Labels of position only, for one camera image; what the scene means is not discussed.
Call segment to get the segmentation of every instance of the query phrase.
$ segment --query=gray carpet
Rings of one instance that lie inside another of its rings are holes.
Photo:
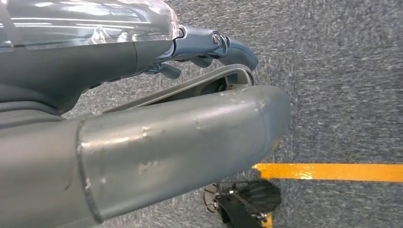
[[[258,53],[258,84],[292,98],[288,136],[266,162],[403,163],[402,0],[165,0],[182,24],[218,29]],[[195,77],[137,76],[84,94],[66,117],[101,111]],[[233,179],[250,178],[249,171]],[[275,180],[274,227],[401,228],[403,184]],[[194,191],[102,228],[221,228]]]

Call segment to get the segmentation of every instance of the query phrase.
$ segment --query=clear plastic cover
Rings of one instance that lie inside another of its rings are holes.
[[[173,40],[175,12],[163,0],[2,0],[0,51]]]

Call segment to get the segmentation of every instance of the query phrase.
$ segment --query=floor marking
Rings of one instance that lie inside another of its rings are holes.
[[[287,164],[253,166],[265,179],[403,182],[403,164]]]

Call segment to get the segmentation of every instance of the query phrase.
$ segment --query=black plastic part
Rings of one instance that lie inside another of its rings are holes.
[[[137,53],[137,68],[135,74],[140,74],[164,52],[172,46],[171,40],[140,41],[135,42]]]
[[[236,39],[229,39],[229,48],[227,50],[228,55],[223,58],[219,58],[219,61],[224,65],[230,64],[243,64],[254,70],[259,64],[259,60],[256,55],[246,45]]]
[[[265,214],[274,211],[281,203],[281,192],[278,187],[265,179],[250,183],[238,190],[238,194]]]
[[[211,65],[211,63],[213,62],[213,58],[210,56],[196,56],[188,59],[188,61],[191,61],[198,67],[206,68]]]
[[[205,206],[210,212],[218,208],[223,223],[232,228],[261,228],[261,222],[266,221],[263,215],[281,203],[280,189],[266,179],[231,183],[231,186],[216,183],[212,185],[216,188],[206,187],[203,193]],[[211,207],[214,205],[211,196],[215,196],[218,207]]]
[[[216,201],[221,207],[223,223],[231,224],[233,228],[262,228],[261,223],[254,219],[234,196],[219,196]]]
[[[181,76],[182,71],[170,63],[162,63],[160,73],[169,79],[177,79]]]
[[[133,43],[42,50],[15,47],[0,54],[0,103],[34,101],[62,114],[81,93],[100,82],[133,75]]]

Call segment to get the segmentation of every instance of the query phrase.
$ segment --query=bolt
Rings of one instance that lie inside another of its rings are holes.
[[[184,37],[185,36],[185,32],[180,28],[179,29],[179,36],[178,36],[178,38],[182,38],[182,37]]]
[[[215,45],[217,45],[217,46],[221,45],[221,38],[220,38],[219,34],[214,33],[212,38],[213,38],[213,43]]]

